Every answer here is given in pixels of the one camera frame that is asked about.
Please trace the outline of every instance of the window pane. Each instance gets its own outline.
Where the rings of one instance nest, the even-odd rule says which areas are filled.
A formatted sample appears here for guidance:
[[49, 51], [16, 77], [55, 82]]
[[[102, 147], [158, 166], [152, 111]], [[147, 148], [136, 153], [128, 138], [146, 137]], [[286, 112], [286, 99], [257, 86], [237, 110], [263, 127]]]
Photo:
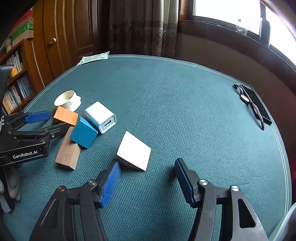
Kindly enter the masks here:
[[259, 35], [259, 0], [194, 0], [193, 15], [239, 25]]
[[281, 21], [269, 8], [266, 9], [266, 19], [270, 22], [270, 44], [281, 51], [296, 65], [296, 41]]

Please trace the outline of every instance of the door knob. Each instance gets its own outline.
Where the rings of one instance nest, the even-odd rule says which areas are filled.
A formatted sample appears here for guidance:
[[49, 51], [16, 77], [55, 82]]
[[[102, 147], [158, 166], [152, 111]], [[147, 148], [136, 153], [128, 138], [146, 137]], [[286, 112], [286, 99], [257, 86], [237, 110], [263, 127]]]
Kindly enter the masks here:
[[50, 41], [49, 41], [49, 44], [54, 44], [56, 42], [56, 38], [52, 38]]

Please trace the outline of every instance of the patterned curtain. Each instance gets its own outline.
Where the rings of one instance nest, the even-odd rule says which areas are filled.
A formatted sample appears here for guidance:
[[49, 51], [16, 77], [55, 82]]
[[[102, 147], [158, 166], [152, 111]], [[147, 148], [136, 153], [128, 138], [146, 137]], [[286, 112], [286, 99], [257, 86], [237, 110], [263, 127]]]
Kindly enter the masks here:
[[111, 0], [110, 54], [173, 58], [179, 0]]

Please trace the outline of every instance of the white cup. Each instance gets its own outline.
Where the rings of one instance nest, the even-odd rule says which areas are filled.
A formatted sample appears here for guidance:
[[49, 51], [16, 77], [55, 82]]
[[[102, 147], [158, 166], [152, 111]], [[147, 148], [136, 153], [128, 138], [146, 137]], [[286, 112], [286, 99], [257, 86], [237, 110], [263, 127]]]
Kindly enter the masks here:
[[81, 105], [81, 97], [75, 91], [66, 91], [56, 98], [54, 105], [74, 112]]

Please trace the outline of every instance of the power adapter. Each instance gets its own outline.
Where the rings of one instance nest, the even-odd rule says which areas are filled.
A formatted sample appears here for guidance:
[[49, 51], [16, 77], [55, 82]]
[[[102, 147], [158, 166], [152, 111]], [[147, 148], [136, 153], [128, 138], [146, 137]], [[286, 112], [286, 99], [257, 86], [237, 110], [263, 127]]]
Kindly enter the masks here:
[[92, 104], [84, 111], [86, 119], [101, 134], [116, 124], [116, 116], [100, 102]]

